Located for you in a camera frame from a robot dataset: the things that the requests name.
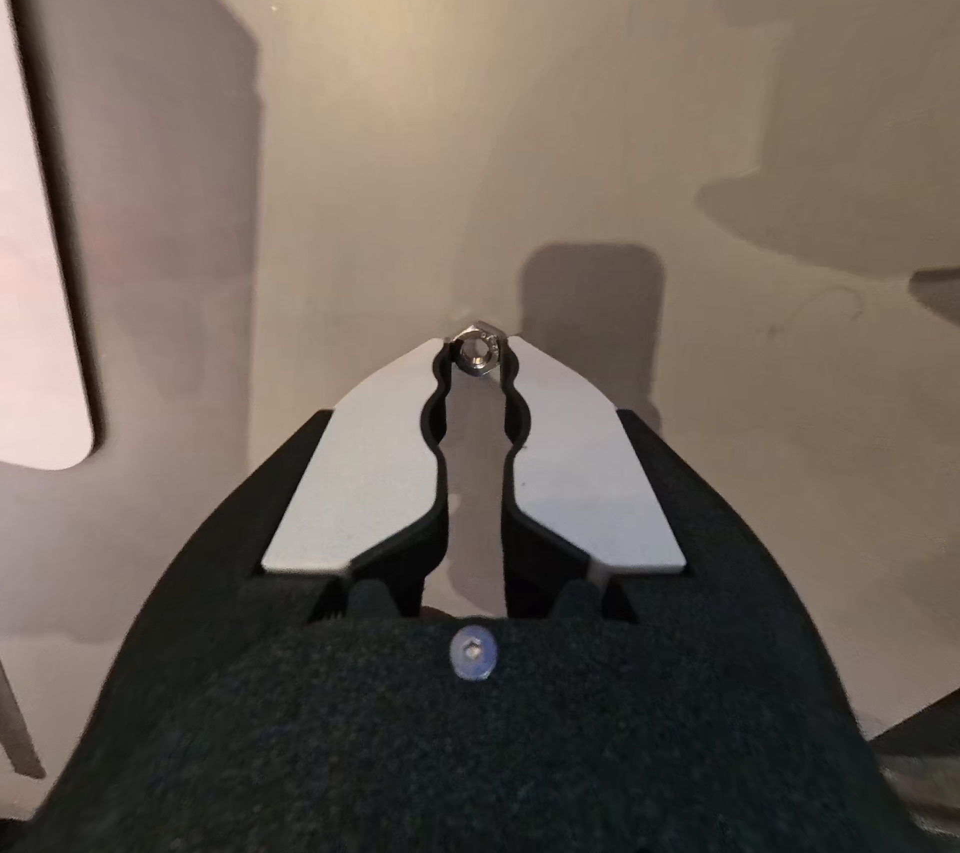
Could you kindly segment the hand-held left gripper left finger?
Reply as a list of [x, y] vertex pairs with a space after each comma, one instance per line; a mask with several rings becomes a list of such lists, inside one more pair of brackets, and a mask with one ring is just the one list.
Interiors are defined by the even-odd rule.
[[450, 542], [450, 343], [430, 338], [363, 379], [330, 413], [260, 560], [271, 577], [378, 581], [419, 617]]

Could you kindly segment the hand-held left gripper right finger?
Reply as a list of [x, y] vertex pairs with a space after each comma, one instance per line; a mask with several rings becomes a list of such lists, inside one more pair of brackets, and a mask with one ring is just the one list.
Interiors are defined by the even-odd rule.
[[500, 535], [509, 617], [544, 617], [570, 583], [604, 595], [687, 559], [617, 406], [519, 335], [501, 369], [505, 432]]

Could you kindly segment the steel hex nut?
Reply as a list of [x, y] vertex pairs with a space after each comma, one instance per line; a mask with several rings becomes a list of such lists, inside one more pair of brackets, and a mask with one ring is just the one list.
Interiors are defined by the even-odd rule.
[[482, 379], [501, 366], [505, 343], [506, 334], [497, 327], [472, 322], [450, 339], [451, 361], [463, 374]]

